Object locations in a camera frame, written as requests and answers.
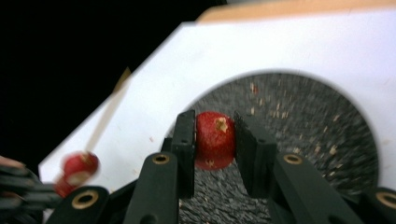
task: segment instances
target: speckled gray surface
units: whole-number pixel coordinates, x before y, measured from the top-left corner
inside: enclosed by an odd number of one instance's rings
[[[375,142],[365,120],[344,96],[313,79],[245,77],[210,92],[191,109],[253,114],[276,137],[280,151],[306,156],[340,192],[356,194],[376,184]],[[195,195],[180,201],[180,223],[272,222],[266,201],[246,194],[234,162],[216,172],[195,170]]]

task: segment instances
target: black plastic part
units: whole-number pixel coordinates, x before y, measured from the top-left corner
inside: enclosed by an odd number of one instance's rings
[[[279,205],[272,198],[267,199],[268,210],[270,211],[271,219],[276,224],[295,224],[293,213],[285,207]]]
[[[245,188],[251,198],[267,198],[277,154],[275,138],[252,116],[233,115],[236,155]]]
[[[195,161],[195,111],[189,110],[177,116],[171,152],[177,156],[179,197],[190,199],[194,195]]]
[[[110,194],[109,208],[111,209],[111,218],[109,224],[120,224],[125,219],[125,214],[134,194],[136,183],[137,180]]]
[[[361,194],[361,215],[366,223],[396,223],[396,191],[386,188],[367,189]]]
[[[91,197],[89,192],[97,195],[97,200]],[[73,201],[93,204],[84,208],[75,207]],[[46,224],[107,224],[110,215],[107,209],[109,194],[107,189],[96,186],[81,187],[74,190],[55,208]]]
[[[279,153],[274,175],[297,223],[363,223],[306,158]]]
[[[163,146],[161,147],[161,151],[171,152],[172,140],[173,139],[170,137],[163,139]]]
[[[177,224],[177,157],[169,152],[145,159],[124,224]]]

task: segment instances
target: red strawberry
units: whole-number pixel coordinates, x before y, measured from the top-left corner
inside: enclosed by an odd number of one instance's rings
[[[233,162],[235,128],[227,115],[206,111],[196,118],[195,166],[204,170],[218,170]]]
[[[99,167],[98,158],[91,152],[78,152],[64,162],[64,174],[55,183],[55,191],[62,197],[93,176]]]

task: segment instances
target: wooden skewer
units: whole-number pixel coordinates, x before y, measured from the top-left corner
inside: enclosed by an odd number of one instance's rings
[[[129,77],[129,75],[131,75],[131,71],[129,70],[129,67],[127,67],[125,71],[122,73],[111,95],[114,96],[121,89],[123,82]],[[119,97],[114,97],[113,99],[110,100],[109,104],[105,109],[105,112],[103,113],[102,117],[99,119],[96,128],[93,130],[93,133],[91,135],[90,140],[88,141],[87,146],[85,146],[85,150],[84,150],[85,152],[93,151],[103,131],[105,130],[108,122],[113,117],[114,112],[119,106],[121,99],[122,97],[119,96]]]

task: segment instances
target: circular hole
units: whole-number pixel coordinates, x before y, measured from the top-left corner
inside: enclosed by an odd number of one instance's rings
[[[285,160],[287,163],[293,164],[293,165],[298,165],[298,164],[301,164],[303,162],[303,160],[299,156],[296,156],[296,155],[293,155],[293,154],[285,155],[283,157],[283,160]]]
[[[78,194],[72,201],[72,206],[76,209],[91,207],[99,198],[96,190],[86,190]]]
[[[154,215],[145,215],[140,219],[140,224],[156,224],[157,218]]]
[[[81,198],[78,199],[78,202],[79,203],[87,203],[90,200],[92,200],[92,198],[93,198],[92,195],[84,195],[84,196],[82,196]]]
[[[163,154],[157,155],[152,159],[152,161],[156,164],[166,164],[169,162],[169,157]]]
[[[336,216],[329,216],[329,221],[332,224],[347,224],[343,219]]]
[[[378,192],[376,198],[387,207],[396,209],[396,195],[389,192]]]

